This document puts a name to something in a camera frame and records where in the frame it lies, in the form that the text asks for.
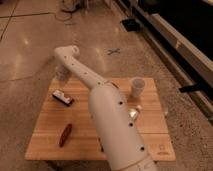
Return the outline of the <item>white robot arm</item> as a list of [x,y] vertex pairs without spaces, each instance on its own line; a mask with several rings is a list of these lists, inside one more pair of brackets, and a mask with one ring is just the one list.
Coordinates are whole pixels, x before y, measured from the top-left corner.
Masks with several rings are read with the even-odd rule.
[[112,171],[158,171],[129,115],[123,92],[110,80],[78,61],[77,46],[62,46],[54,57],[88,89],[88,110]]

